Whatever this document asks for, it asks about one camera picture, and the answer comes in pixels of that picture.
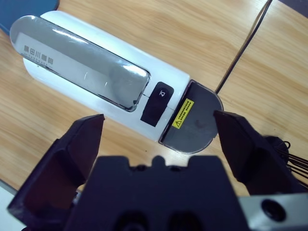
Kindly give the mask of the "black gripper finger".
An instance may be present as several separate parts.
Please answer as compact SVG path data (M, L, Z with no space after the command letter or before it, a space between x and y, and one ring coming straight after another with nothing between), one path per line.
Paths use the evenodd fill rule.
M306 192L287 166L289 142L260 135L245 117L235 113L215 111L214 118L231 171L250 195Z
M8 212L29 228L62 228L79 186L98 155L104 116L76 120L56 139L9 203Z

